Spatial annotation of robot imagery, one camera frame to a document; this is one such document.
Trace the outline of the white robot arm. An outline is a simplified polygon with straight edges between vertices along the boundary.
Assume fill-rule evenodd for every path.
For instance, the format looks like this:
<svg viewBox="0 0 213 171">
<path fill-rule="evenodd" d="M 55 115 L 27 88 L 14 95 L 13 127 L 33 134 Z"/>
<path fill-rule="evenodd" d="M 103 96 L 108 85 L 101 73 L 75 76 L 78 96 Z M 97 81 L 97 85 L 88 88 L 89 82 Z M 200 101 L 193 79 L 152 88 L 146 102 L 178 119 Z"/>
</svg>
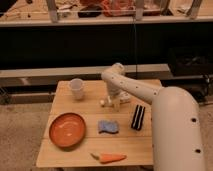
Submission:
<svg viewBox="0 0 213 171">
<path fill-rule="evenodd" d="M 199 121 L 199 105 L 176 86 L 157 86 L 128 78 L 115 63 L 101 73 L 108 93 L 120 90 L 151 105 L 154 171 L 206 171 Z"/>
</svg>

